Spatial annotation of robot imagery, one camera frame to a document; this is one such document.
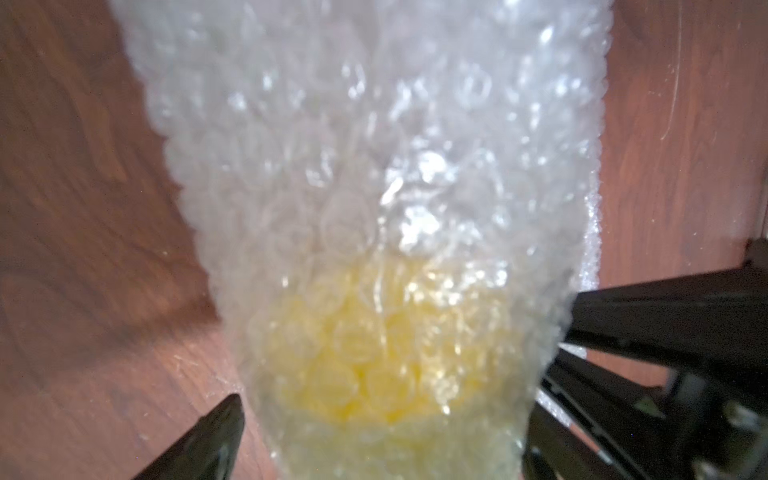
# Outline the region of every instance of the bubble wrap bag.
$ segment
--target bubble wrap bag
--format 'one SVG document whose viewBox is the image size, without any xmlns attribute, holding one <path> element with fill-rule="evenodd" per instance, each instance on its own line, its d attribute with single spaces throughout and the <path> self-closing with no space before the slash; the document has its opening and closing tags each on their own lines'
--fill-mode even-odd
<svg viewBox="0 0 768 480">
<path fill-rule="evenodd" d="M 610 3 L 112 1 L 284 479 L 517 478 Z"/>
</svg>

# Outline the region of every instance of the wooden floor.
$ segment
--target wooden floor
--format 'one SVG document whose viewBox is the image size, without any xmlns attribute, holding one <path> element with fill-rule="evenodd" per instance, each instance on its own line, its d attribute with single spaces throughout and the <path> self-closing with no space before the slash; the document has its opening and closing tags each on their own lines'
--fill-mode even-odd
<svg viewBox="0 0 768 480">
<path fill-rule="evenodd" d="M 601 282 L 736 266 L 768 158 L 768 3 L 614 12 Z M 141 95 L 103 0 L 0 2 L 0 478 L 131 478 L 240 391 Z M 271 480 L 248 422 L 235 478 Z"/>
</svg>

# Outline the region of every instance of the yellow object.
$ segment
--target yellow object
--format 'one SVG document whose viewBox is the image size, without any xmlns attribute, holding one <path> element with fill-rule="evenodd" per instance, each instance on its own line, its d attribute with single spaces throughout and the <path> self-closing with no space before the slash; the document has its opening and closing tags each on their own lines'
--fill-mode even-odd
<svg viewBox="0 0 768 480">
<path fill-rule="evenodd" d="M 332 425 L 451 414 L 499 389 L 513 368 L 500 355 L 521 342 L 505 296 L 481 280 L 394 256 L 317 277 L 279 301 L 267 388 Z"/>
</svg>

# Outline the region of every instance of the wooden surface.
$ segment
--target wooden surface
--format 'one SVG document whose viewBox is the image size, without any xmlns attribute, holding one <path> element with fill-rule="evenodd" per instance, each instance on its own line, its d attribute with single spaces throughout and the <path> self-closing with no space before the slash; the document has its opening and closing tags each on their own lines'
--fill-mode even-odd
<svg viewBox="0 0 768 480">
<path fill-rule="evenodd" d="M 758 1 L 614 4 L 601 286 L 743 260 L 768 165 L 767 22 Z M 648 385 L 666 379 L 657 367 L 590 358 Z"/>
<path fill-rule="evenodd" d="M 735 266 L 768 155 L 768 4 L 614 12 L 601 281 Z M 0 478 L 130 478 L 240 384 L 102 0 L 0 2 L 0 154 Z M 256 425 L 237 479 L 274 477 Z"/>
</svg>

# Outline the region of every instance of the bubble wrap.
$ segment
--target bubble wrap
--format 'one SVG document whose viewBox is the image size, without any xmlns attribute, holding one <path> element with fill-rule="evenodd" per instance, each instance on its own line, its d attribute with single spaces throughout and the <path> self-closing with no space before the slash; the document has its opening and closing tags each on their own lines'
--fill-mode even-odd
<svg viewBox="0 0 768 480">
<path fill-rule="evenodd" d="M 517 478 L 595 285 L 610 3 L 112 0 L 283 478 Z"/>
</svg>

